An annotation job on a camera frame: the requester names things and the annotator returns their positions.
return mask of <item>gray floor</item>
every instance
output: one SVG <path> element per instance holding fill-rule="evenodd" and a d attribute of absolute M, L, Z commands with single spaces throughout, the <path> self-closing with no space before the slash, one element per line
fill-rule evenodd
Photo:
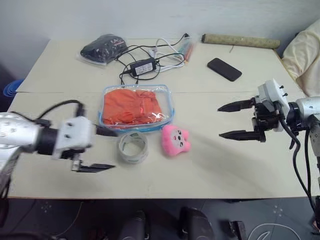
<path fill-rule="evenodd" d="M 0 233 L 9 232 L 33 203 L 32 199 L 10 199 L 8 219 Z M 79 200 L 38 199 L 15 232 L 45 232 L 52 235 L 61 233 L 74 220 L 80 203 Z M 73 227 L 60 237 L 87 240 L 90 230 L 102 228 L 110 239 L 114 239 L 124 220 L 136 210 L 143 209 L 152 217 L 152 239 L 178 240 L 175 226 L 183 206 L 197 208 L 205 213 L 217 240 L 236 239 L 224 233 L 223 226 L 226 221 L 243 221 L 247 235 L 257 225 L 277 223 L 293 228 L 302 240 L 320 239 L 310 233 L 313 231 L 313 213 L 307 198 L 304 197 L 241 202 L 214 199 L 88 200 L 83 203 Z M 266 231 L 271 231 L 266 240 L 296 239 L 287 229 L 262 226 L 255 231 L 251 240 L 256 240 Z"/>

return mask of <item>plastic container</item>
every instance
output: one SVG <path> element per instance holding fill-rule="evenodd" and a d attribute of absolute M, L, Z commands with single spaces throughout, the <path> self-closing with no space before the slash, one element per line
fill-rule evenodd
<path fill-rule="evenodd" d="M 130 105 L 129 110 L 123 105 Z M 164 84 L 113 85 L 103 91 L 98 121 L 114 131 L 151 132 L 169 124 L 174 115 L 171 92 Z"/>

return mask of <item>white wall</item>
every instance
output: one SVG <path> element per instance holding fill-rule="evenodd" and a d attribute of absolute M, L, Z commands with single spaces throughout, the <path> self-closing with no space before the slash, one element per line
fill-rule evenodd
<path fill-rule="evenodd" d="M 0 64 L 24 78 L 49 39 L 216 33 L 280 39 L 320 18 L 320 0 L 0 0 Z"/>

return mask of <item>plush toy face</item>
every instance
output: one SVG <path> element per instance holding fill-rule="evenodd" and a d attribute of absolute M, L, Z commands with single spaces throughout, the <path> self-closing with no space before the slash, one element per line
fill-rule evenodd
<path fill-rule="evenodd" d="M 166 125 L 162 129 L 162 147 L 169 155 L 174 156 L 190 150 L 189 133 L 174 125 Z"/>

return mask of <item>plastic bag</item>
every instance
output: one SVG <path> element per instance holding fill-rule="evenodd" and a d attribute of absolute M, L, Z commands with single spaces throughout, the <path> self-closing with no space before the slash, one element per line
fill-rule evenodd
<path fill-rule="evenodd" d="M 115 85 L 103 91 L 99 125 L 116 131 L 150 132 L 172 121 L 175 111 L 166 85 Z"/>
<path fill-rule="evenodd" d="M 80 55 L 87 62 L 106 65 L 126 48 L 127 45 L 121 37 L 106 34 L 86 45 Z"/>

